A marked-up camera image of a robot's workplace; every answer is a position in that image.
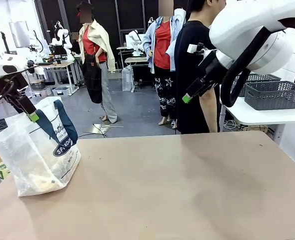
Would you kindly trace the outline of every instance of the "blue oval logo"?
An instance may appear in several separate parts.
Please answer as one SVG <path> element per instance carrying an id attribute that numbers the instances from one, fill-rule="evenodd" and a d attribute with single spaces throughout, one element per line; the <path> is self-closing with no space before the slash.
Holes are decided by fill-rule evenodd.
<path id="1" fill-rule="evenodd" d="M 53 151 L 53 155 L 55 157 L 61 157 L 64 154 L 70 150 L 72 147 L 72 140 L 69 138 L 69 136 L 66 136 L 61 142 L 61 144 L 56 147 L 56 149 Z"/>

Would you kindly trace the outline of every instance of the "blue bag handle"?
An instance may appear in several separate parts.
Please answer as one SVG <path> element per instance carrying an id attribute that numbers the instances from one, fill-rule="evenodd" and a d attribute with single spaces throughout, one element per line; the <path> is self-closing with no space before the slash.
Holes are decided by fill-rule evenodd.
<path id="1" fill-rule="evenodd" d="M 72 146 L 77 144 L 78 141 L 78 133 L 76 128 L 74 127 L 72 121 L 68 117 L 66 110 L 64 109 L 63 103 L 60 100 L 56 100 L 54 103 L 55 109 L 58 111 L 59 118 L 61 119 L 61 122 L 63 124 L 63 127 L 66 130 L 66 133 L 68 137 L 72 140 Z M 39 127 L 46 132 L 52 139 L 56 141 L 57 144 L 61 145 L 55 130 L 53 129 L 52 123 L 48 119 L 48 117 L 44 114 L 44 112 L 40 109 L 37 109 L 35 113 L 38 116 L 38 120 L 36 123 L 39 125 Z"/>

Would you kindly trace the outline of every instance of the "black apron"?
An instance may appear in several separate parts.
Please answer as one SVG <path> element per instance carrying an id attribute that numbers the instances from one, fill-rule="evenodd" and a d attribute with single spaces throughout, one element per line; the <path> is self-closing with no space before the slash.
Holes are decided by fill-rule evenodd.
<path id="1" fill-rule="evenodd" d="M 95 104 L 102 102 L 102 70 L 98 66 L 95 55 L 84 54 L 82 73 L 85 86 L 91 101 Z"/>

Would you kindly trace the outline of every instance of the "blue denim shirt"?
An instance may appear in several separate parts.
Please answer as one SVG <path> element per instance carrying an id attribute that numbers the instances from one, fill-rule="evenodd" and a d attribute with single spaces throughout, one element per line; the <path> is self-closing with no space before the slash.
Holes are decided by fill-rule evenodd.
<path id="1" fill-rule="evenodd" d="M 146 34 L 143 38 L 143 48 L 146 53 L 146 60 L 148 61 L 148 66 L 151 68 L 151 73 L 154 74 L 154 54 L 149 57 L 148 53 L 150 50 L 154 53 L 154 48 L 156 46 L 156 30 L 160 27 L 163 17 L 160 16 L 153 22 L 147 29 Z M 166 51 L 166 54 L 170 56 L 170 70 L 174 72 L 176 70 L 174 62 L 174 47 L 175 41 L 178 37 L 180 30 L 182 29 L 182 23 L 178 18 L 172 16 L 170 18 L 170 31 L 171 31 L 171 45 Z"/>

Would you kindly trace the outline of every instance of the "gray pants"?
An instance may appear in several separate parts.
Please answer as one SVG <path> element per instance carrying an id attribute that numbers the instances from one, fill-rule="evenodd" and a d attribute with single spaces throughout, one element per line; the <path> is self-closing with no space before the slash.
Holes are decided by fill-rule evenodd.
<path id="1" fill-rule="evenodd" d="M 102 70 L 102 102 L 101 107 L 105 111 L 108 120 L 115 123 L 118 119 L 117 112 L 112 104 L 112 98 L 109 91 L 109 77 L 107 63 L 100 63 L 99 67 Z"/>

